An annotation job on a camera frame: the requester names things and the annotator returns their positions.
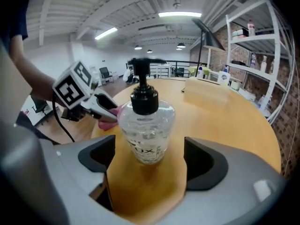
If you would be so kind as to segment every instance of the office chair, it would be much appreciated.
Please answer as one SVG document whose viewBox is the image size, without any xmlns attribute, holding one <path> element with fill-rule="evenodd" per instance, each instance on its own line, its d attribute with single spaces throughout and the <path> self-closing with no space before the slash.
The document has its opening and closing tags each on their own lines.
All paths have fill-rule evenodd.
<svg viewBox="0 0 300 225">
<path fill-rule="evenodd" d="M 33 110 L 36 112 L 36 113 L 40 113 L 42 112 L 45 116 L 46 116 L 46 113 L 45 113 L 45 108 L 47 107 L 47 102 L 45 100 L 41 100 L 41 99 L 38 99 L 36 97 L 33 97 L 31 96 L 31 99 L 32 101 L 34 102 L 34 105 L 36 106 L 36 109 L 34 109 L 34 106 L 32 107 Z"/>
<path fill-rule="evenodd" d="M 184 75 L 184 68 L 178 67 L 177 72 L 176 72 L 176 69 L 171 67 L 171 70 L 172 70 L 173 74 L 175 75 L 175 77 L 183 77 L 183 75 Z"/>
<path fill-rule="evenodd" d="M 102 67 L 99 70 L 102 75 L 102 78 L 105 79 L 105 82 L 109 81 L 109 79 L 113 77 L 112 72 L 109 72 L 107 67 Z"/>
</svg>

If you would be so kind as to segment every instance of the black desk lamp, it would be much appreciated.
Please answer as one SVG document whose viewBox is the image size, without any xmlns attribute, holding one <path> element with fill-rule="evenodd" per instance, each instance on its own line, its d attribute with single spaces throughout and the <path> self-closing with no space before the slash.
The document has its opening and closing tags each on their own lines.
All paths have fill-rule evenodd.
<svg viewBox="0 0 300 225">
<path fill-rule="evenodd" d="M 201 29 L 201 41 L 200 41 L 200 52 L 199 52 L 199 59 L 198 59 L 198 65 L 197 70 L 195 72 L 195 76 L 197 76 L 199 64 L 200 64 L 200 57 L 201 57 L 201 51 L 202 51 L 202 36 L 204 33 L 204 47 L 216 50 L 216 51 L 225 51 L 224 47 L 221 45 L 221 43 L 217 40 L 217 38 L 212 34 L 212 32 L 209 30 L 208 27 L 205 26 L 203 22 L 200 21 L 200 19 L 192 18 L 192 21 L 198 26 L 198 28 Z"/>
</svg>

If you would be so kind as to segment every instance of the pump dispenser head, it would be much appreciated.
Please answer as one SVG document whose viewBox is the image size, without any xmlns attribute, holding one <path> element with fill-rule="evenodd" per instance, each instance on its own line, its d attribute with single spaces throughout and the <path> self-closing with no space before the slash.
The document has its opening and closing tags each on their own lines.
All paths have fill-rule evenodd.
<svg viewBox="0 0 300 225">
<path fill-rule="evenodd" d="M 128 62 L 133 65 L 134 74 L 139 76 L 140 84 L 130 95 L 133 111 L 139 115 L 150 115 L 158 110 L 158 92 L 147 84 L 146 76 L 150 74 L 150 63 L 165 64 L 161 59 L 132 59 Z"/>
</svg>

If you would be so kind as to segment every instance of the black cable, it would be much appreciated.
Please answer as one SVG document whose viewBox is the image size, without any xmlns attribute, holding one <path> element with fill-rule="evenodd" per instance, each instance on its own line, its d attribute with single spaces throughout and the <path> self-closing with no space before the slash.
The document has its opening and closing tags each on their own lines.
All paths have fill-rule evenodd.
<svg viewBox="0 0 300 225">
<path fill-rule="evenodd" d="M 62 125 L 62 123 L 60 122 L 60 119 L 57 115 L 57 111 L 55 109 L 55 100 L 56 100 L 56 94 L 53 92 L 53 95 L 52 95 L 52 109 L 53 109 L 53 112 L 54 112 L 54 116 L 55 116 L 55 119 L 57 120 L 58 124 L 60 125 L 60 127 L 66 132 L 66 134 L 69 136 L 69 138 L 71 138 L 72 142 L 75 143 L 75 140 L 72 138 L 71 134 L 68 132 L 68 130 L 66 130 L 66 128 Z"/>
</svg>

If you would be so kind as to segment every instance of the white metal shelf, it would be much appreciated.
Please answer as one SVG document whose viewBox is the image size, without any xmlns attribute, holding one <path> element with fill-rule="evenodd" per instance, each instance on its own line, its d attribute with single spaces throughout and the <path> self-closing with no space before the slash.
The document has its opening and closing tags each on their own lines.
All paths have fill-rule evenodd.
<svg viewBox="0 0 300 225">
<path fill-rule="evenodd" d="M 233 67 L 233 68 L 237 68 L 237 69 L 240 69 L 240 70 L 247 71 L 250 74 L 253 74 L 253 75 L 258 76 L 260 78 L 264 78 L 264 80 L 267 80 L 267 81 L 270 81 L 272 79 L 272 75 L 264 73 L 260 70 L 255 69 L 255 68 L 242 66 L 242 65 L 237 65 L 237 64 L 233 64 L 233 63 L 229 63 L 228 65 L 230 67 Z M 286 87 L 278 80 L 276 80 L 276 87 L 278 87 L 282 91 L 286 92 Z"/>
<path fill-rule="evenodd" d="M 240 93 L 239 93 L 239 91 L 237 91 L 237 90 L 235 90 L 235 89 L 233 89 L 232 87 L 230 87 L 230 86 L 228 86 L 229 87 L 229 89 L 231 90 L 231 91 L 234 91 L 235 93 L 237 93 L 237 94 L 239 94 L 239 95 L 241 95 Z M 250 103 L 252 103 L 257 109 L 258 109 L 258 107 L 257 107 L 257 102 L 253 102 L 253 101 L 250 101 L 250 100 L 248 100 Z M 271 113 L 269 112 L 269 110 L 267 110 L 267 109 L 265 109 L 265 110 L 263 110 L 263 111 L 260 111 L 263 115 L 264 115 L 264 117 L 265 118 L 268 118 L 269 116 L 271 116 Z"/>
<path fill-rule="evenodd" d="M 229 18 L 228 18 L 228 21 L 229 21 L 229 22 L 233 22 L 233 21 L 236 20 L 236 19 L 240 19 L 241 17 L 243 17 L 244 15 L 246 15 L 246 14 L 252 12 L 253 10 L 255 10 L 255 9 L 258 8 L 258 7 L 259 7 L 259 9 L 261 10 L 262 8 L 261 8 L 260 6 L 263 5 L 263 4 L 266 4 L 266 0 L 254 0 L 254 2 L 253 2 L 250 6 L 248 6 L 248 7 L 245 8 L 244 10 L 238 12 L 236 15 L 234 15 L 234 16 L 232 16 L 232 17 L 229 17 Z"/>
<path fill-rule="evenodd" d="M 256 35 L 251 37 L 235 38 L 230 40 L 231 44 L 237 44 L 253 53 L 275 55 L 275 34 Z M 280 56 L 288 57 L 286 47 L 280 42 Z"/>
</svg>

